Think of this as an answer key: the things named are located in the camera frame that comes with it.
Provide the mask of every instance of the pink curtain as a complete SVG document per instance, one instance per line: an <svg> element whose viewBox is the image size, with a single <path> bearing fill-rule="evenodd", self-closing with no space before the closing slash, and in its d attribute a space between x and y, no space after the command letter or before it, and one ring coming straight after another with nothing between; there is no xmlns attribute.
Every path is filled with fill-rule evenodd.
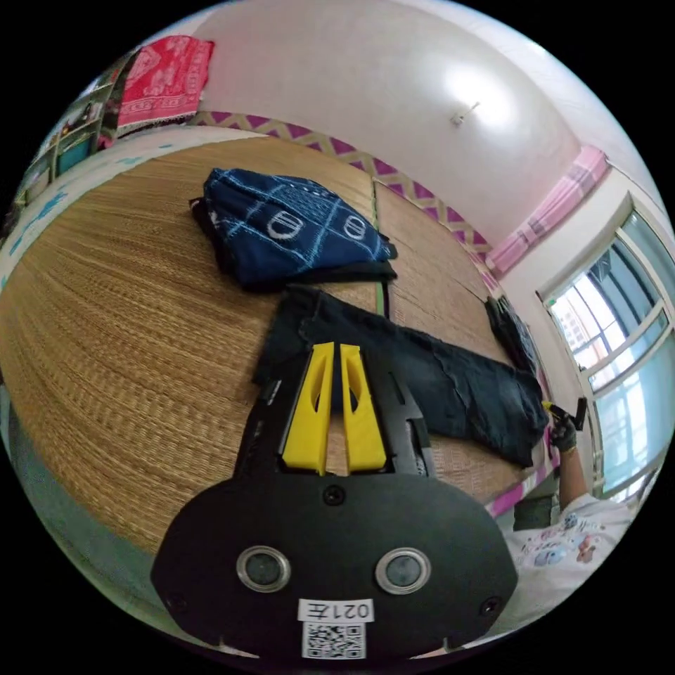
<svg viewBox="0 0 675 675"><path fill-rule="evenodd" d="M598 184L608 167L602 150L584 146L536 211L487 255L488 267L497 274L504 274L513 267L528 249L572 213Z"/></svg>

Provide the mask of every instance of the label sticker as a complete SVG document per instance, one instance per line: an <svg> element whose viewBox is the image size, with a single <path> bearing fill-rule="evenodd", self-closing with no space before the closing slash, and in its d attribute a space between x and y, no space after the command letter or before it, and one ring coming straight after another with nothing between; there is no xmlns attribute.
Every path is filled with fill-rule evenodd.
<svg viewBox="0 0 675 675"><path fill-rule="evenodd" d="M313 624L367 624L375 621L372 600L303 600L297 620Z"/></svg>
<svg viewBox="0 0 675 675"><path fill-rule="evenodd" d="M366 658L365 624L302 625L302 657L343 661Z"/></svg>

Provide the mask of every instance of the white printed t-shirt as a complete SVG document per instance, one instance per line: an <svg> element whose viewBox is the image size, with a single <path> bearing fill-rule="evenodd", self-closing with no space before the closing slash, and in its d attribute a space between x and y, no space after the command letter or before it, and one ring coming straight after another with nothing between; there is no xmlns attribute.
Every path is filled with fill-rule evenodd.
<svg viewBox="0 0 675 675"><path fill-rule="evenodd" d="M631 523L629 509L585 494L556 525L505 534L518 584L488 636L514 631L566 600L607 558Z"/></svg>

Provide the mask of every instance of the person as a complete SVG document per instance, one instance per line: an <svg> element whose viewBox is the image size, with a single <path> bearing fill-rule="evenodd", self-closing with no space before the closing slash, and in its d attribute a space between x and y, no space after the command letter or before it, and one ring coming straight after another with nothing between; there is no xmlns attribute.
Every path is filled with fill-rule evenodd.
<svg viewBox="0 0 675 675"><path fill-rule="evenodd" d="M557 607L598 569L631 523L625 505L589 494L569 416L556 421L551 444L560 453L560 519L505 533L518 583L486 637L518 630Z"/></svg>

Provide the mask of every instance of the white wall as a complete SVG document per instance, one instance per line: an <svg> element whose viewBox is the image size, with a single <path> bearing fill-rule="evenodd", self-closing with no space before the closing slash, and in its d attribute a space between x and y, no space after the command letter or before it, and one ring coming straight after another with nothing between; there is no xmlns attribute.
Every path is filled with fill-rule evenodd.
<svg viewBox="0 0 675 675"><path fill-rule="evenodd" d="M421 182L493 245L579 151L507 58L390 0L245 0L221 6L194 35L217 45L202 110L336 136ZM455 128L449 118L474 97L481 106Z"/></svg>
<svg viewBox="0 0 675 675"><path fill-rule="evenodd" d="M604 103L557 58L513 28L464 5L446 0L392 1L451 21L485 40L550 98L582 144L604 150L614 166L640 185L665 213L654 179L622 126Z"/></svg>
<svg viewBox="0 0 675 675"><path fill-rule="evenodd" d="M141 42L141 45L139 46L150 44L155 40L159 40L169 35L193 35L199 26L201 26L217 9L217 7L204 9L201 12L188 16L182 21L177 21L164 30L160 30L158 33L151 35L147 40Z"/></svg>
<svg viewBox="0 0 675 675"><path fill-rule="evenodd" d="M553 320L535 295L561 284L585 262L609 245L616 228L635 203L650 224L665 231L668 221L649 195L616 169L611 169L597 188L570 217L501 279L501 286L516 312L525 321L540 352L557 405L574 412L584 395L574 364ZM579 437L584 474L592 476L591 436L588 427Z"/></svg>

